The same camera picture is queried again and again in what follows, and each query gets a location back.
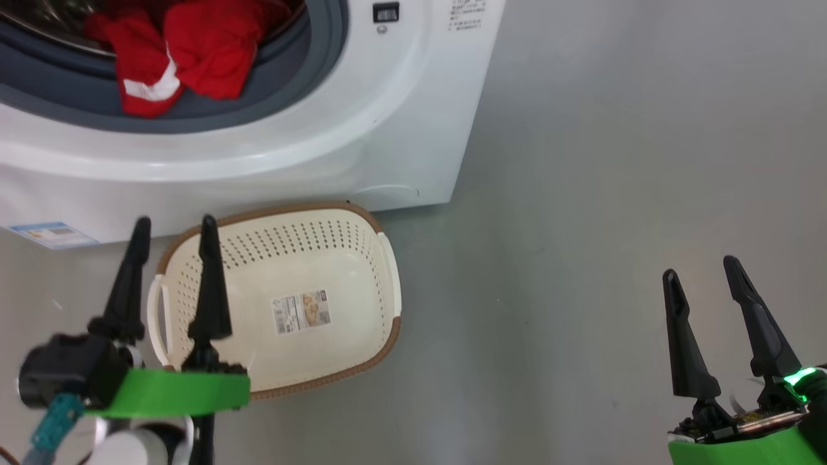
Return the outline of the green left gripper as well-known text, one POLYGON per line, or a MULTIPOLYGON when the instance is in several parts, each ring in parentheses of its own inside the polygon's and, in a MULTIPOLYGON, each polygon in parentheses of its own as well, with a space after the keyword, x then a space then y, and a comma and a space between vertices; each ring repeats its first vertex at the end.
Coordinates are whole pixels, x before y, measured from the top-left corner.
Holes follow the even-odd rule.
MULTIPOLYGON (((141 319, 143 267, 151 249, 151 219, 137 218, 102 315, 92 318, 87 330, 122 344, 134 345, 145 336, 141 319)), ((224 362, 213 342, 233 335, 224 259, 218 224, 203 217, 199 257, 203 271, 194 320, 188 336, 194 342, 182 363, 185 373, 160 369, 128 371, 113 401, 106 408, 87 409, 101 417, 204 416, 239 409, 250 402, 251 380, 239 363, 224 362)))

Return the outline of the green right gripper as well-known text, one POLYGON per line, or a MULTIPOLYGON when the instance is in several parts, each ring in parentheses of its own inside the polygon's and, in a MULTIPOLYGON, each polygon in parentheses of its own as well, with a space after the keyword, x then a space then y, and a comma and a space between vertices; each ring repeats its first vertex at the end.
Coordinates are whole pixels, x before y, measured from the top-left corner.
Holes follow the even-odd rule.
POLYGON ((717 401, 722 391, 709 373, 689 322, 690 305, 678 274, 662 276, 665 330, 673 395, 695 399, 691 416, 667 434, 673 464, 823 464, 824 404, 807 404, 785 378, 801 362, 778 327, 739 259, 727 255, 724 271, 741 306, 753 351, 750 368, 764 380, 762 409, 730 415, 717 401))

